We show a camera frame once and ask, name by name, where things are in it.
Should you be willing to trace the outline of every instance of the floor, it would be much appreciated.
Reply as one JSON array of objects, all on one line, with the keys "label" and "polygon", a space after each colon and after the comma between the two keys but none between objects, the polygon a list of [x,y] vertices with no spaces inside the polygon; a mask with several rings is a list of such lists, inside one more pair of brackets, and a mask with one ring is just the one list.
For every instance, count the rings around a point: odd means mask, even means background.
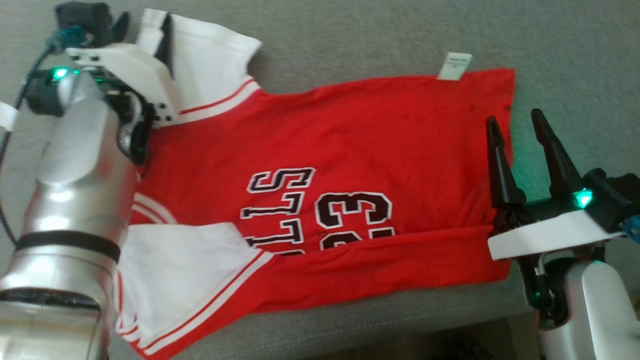
[{"label": "floor", "polygon": [[306,360],[446,360],[448,344],[461,334],[467,335],[486,350],[484,356],[470,360],[540,360],[535,326],[536,313],[527,313],[433,334],[398,338]]}]

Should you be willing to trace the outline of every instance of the white plastic mount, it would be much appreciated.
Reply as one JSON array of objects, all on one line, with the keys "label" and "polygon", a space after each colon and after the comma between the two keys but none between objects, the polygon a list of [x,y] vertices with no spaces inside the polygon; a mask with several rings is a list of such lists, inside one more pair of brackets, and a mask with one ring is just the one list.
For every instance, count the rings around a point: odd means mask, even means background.
[{"label": "white plastic mount", "polygon": [[569,249],[619,236],[604,231],[584,210],[522,226],[489,238],[494,260]]},{"label": "white plastic mount", "polygon": [[134,44],[116,43],[98,49],[68,48],[76,63],[104,67],[154,104],[160,119],[177,120],[182,109],[180,95],[166,66]]}]

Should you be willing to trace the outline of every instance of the black cable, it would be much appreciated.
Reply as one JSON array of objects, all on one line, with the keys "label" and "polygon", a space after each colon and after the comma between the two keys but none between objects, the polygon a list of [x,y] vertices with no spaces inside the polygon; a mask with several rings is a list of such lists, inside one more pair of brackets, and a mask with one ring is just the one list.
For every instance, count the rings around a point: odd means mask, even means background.
[{"label": "black cable", "polygon": [[[13,105],[13,107],[16,110],[19,111],[20,107],[22,106],[22,102],[27,93],[27,89],[29,88],[29,82],[31,81],[33,74],[36,72],[36,70],[38,70],[42,62],[47,58],[47,56],[51,54],[53,49],[54,47],[52,45],[48,45],[44,49],[44,51],[40,53],[36,61],[33,62],[33,65],[31,66],[31,68],[29,68],[29,71],[27,71],[27,74],[25,75],[24,80],[22,81],[22,86],[20,87],[20,91],[18,92],[18,98],[16,98],[15,104]],[[7,146],[9,146],[9,140],[11,140],[11,131],[6,130],[2,137],[2,142],[0,143],[0,170],[2,169],[2,164],[4,163],[4,155],[6,154]],[[0,222],[2,223],[2,227],[4,228],[4,231],[6,232],[7,236],[9,236],[9,240],[11,240],[11,242],[13,243],[13,246],[16,246],[18,244],[18,241],[15,239],[15,235],[11,230],[11,227],[9,227],[9,221],[7,221],[6,219],[6,215],[4,213],[4,209],[2,208],[1,203],[0,203]]]}]

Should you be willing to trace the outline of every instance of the cable connector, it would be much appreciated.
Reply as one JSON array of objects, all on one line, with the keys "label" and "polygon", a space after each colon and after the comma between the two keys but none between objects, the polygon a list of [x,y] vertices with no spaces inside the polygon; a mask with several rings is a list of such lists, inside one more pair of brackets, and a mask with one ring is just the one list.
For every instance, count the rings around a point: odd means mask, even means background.
[{"label": "cable connector", "polygon": [[629,220],[623,224],[622,230],[631,240],[640,244],[640,215],[630,217]]},{"label": "cable connector", "polygon": [[68,47],[86,47],[92,42],[93,37],[87,30],[80,25],[73,25],[54,32],[46,45],[52,49],[52,54],[60,55]]}]

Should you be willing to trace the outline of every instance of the red jersey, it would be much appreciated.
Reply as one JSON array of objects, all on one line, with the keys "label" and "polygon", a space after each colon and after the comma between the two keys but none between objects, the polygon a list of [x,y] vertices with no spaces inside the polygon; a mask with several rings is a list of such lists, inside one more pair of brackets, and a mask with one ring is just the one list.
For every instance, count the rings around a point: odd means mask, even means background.
[{"label": "red jersey", "polygon": [[249,313],[507,276],[486,244],[484,123],[509,133],[513,70],[291,95],[242,76],[153,132],[118,278],[117,331],[141,355]]}]

